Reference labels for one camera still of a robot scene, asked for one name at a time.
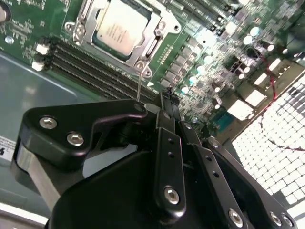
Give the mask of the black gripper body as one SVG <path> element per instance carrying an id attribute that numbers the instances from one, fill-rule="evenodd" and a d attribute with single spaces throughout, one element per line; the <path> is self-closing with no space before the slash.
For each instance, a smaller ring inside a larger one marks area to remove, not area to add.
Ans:
<path id="1" fill-rule="evenodd" d="M 227 209 L 194 179 L 180 150 L 142 151 L 69 188 L 50 229 L 227 229 Z"/>

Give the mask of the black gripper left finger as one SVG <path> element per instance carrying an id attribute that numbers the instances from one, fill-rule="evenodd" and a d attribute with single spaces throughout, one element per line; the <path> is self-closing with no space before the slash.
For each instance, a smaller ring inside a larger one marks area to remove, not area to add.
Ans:
<path id="1" fill-rule="evenodd" d="M 16 179 L 37 190 L 50 210 L 83 180 L 89 158 L 136 145 L 153 155 L 152 201 L 161 211 L 185 209 L 179 99 L 161 92 L 152 103 L 133 99 L 37 107 L 22 118 L 12 166 Z"/>

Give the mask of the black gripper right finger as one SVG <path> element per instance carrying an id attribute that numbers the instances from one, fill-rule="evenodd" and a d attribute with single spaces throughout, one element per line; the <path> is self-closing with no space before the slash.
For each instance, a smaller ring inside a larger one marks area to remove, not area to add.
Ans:
<path id="1" fill-rule="evenodd" d="M 171 115 L 182 135 L 186 155 L 198 174 L 198 194 L 214 229 L 295 229 L 297 223 L 243 166 L 212 136 L 203 142 L 181 120 L 179 97 L 169 95 Z"/>

